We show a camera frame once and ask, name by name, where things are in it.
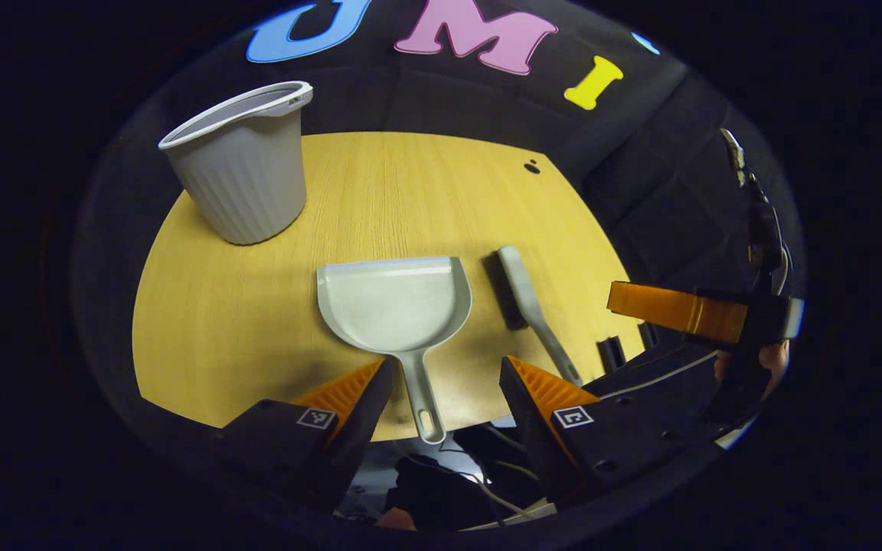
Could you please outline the grey plastic dustpan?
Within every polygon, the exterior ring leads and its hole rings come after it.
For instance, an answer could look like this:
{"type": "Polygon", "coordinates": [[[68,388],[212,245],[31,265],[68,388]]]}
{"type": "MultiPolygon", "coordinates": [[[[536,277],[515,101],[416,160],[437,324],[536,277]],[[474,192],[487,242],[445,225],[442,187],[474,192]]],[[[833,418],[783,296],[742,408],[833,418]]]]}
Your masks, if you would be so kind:
{"type": "Polygon", "coordinates": [[[400,365],[417,435],[446,440],[426,356],[468,321],[472,289],[461,258],[431,256],[319,266],[316,303],[330,331],[400,365]]]}

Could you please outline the wooden desktop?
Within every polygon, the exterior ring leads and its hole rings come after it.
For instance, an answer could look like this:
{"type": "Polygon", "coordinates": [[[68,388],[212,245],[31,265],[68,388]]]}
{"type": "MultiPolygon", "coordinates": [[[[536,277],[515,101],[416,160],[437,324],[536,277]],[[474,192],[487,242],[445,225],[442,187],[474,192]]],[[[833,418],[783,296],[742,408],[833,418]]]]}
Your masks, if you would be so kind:
{"type": "Polygon", "coordinates": [[[472,310],[426,356],[441,422],[456,430],[505,416],[501,357],[554,365],[533,331],[505,327],[481,264],[501,246],[521,251],[546,320],[585,380],[606,372],[598,345],[608,338],[628,359],[644,351],[637,320],[606,307],[626,269],[546,155],[466,137],[341,132],[305,136],[303,159],[303,212],[271,240],[221,240],[186,193],[168,212],[134,302],[144,399],[216,428],[262,399],[291,402],[375,360],[322,320],[319,266],[456,256],[472,310]]]}

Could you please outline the small grey broom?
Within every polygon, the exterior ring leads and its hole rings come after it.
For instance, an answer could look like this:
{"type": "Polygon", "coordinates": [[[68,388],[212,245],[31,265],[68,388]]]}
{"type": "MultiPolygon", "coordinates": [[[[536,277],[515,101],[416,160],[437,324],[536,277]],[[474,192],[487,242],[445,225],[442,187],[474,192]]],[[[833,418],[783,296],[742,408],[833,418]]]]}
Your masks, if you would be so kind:
{"type": "Polygon", "coordinates": [[[514,246],[497,248],[481,259],[481,265],[492,287],[505,327],[511,331],[532,329],[561,379],[581,387],[583,377],[544,316],[521,251],[514,246]]]}

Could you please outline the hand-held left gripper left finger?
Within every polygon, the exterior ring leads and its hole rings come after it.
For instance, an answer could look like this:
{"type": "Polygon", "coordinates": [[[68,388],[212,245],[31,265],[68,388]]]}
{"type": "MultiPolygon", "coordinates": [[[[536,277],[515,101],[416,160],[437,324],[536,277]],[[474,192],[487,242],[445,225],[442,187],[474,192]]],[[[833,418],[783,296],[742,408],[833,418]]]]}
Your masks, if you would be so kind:
{"type": "Polygon", "coordinates": [[[294,510],[336,509],[391,397],[394,365],[375,360],[290,403],[260,400],[214,436],[214,459],[294,510]]]}

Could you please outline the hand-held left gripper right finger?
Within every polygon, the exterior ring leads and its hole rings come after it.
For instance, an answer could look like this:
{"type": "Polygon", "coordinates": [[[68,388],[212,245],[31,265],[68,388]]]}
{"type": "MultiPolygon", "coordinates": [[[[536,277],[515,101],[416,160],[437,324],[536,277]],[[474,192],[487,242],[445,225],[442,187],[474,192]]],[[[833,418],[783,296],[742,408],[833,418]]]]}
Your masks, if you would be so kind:
{"type": "Polygon", "coordinates": [[[499,385],[548,500],[576,506],[637,486],[668,491],[720,457],[721,427],[701,418],[711,392],[679,388],[685,374],[598,397],[505,356],[499,385]]]}

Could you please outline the grey ribbed garbage bin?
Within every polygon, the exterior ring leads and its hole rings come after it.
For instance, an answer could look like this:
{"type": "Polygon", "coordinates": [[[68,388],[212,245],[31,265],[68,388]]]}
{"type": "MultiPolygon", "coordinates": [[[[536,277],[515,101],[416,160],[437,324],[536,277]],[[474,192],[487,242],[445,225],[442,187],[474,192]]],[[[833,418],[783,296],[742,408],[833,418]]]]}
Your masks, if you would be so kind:
{"type": "Polygon", "coordinates": [[[302,111],[312,97],[314,87],[301,80],[262,86],[192,116],[158,141],[222,240],[269,240],[303,212],[302,111]]]}

